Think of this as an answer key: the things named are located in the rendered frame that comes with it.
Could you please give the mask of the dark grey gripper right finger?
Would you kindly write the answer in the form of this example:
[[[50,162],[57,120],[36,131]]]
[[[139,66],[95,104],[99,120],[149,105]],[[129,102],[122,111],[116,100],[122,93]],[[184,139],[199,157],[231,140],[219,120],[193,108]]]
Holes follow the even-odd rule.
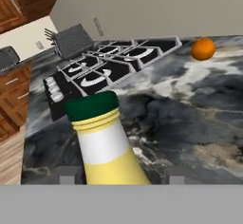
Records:
[[[210,184],[211,181],[200,176],[190,167],[173,166],[164,170],[165,182],[171,185],[179,184]]]

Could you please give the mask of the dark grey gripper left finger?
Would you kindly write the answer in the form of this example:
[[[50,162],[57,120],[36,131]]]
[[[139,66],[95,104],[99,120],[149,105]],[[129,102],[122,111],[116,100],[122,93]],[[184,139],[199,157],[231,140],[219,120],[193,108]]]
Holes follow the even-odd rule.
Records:
[[[84,183],[84,169],[80,166],[60,166],[48,177],[41,179],[43,184],[74,185]]]

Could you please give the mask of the yellow bottle with green cap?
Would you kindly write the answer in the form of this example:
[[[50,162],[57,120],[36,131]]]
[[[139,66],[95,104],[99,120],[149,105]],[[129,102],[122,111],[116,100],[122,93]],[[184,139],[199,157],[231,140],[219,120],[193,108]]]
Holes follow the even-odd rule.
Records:
[[[119,99],[104,91],[65,103],[77,132],[89,185],[146,185],[143,172],[120,121]]]

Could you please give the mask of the brown wooden drawer unit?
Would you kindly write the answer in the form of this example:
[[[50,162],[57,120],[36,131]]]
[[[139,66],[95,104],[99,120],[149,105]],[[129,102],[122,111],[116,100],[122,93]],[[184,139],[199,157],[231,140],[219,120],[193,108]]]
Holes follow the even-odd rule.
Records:
[[[31,64],[0,76],[0,142],[18,133],[27,121]]]

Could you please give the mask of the black gas hob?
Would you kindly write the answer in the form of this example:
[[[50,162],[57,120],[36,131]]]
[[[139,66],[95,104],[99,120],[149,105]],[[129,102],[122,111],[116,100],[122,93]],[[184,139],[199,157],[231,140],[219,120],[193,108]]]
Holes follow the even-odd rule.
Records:
[[[129,39],[101,41],[82,53],[81,57],[69,60],[65,66],[56,66],[53,77],[56,87],[48,88],[47,94],[50,116],[53,121],[64,114],[64,102],[85,97],[109,89],[136,74],[146,66],[160,60],[182,46],[177,36],[157,39]],[[55,103],[49,90],[60,89],[64,98]]]

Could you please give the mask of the orange fruit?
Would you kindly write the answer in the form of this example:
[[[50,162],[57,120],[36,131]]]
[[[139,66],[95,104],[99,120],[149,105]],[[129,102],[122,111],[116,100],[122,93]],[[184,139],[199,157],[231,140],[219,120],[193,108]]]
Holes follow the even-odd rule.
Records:
[[[215,42],[211,38],[196,39],[191,46],[191,56],[198,61],[205,61],[215,54]]]

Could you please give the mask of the dark grey rounded appliance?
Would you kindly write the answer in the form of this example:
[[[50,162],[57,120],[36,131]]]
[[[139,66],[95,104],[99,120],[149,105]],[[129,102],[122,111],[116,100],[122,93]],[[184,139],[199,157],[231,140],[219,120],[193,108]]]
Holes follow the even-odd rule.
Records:
[[[15,49],[11,46],[0,48],[0,71],[17,65],[20,62],[20,57]]]

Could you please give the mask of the brown wooden wall cupboards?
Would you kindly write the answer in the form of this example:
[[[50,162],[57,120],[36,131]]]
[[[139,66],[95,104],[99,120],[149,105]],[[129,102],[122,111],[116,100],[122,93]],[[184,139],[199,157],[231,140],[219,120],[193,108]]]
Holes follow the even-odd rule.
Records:
[[[0,34],[50,14],[56,0],[0,0]]]

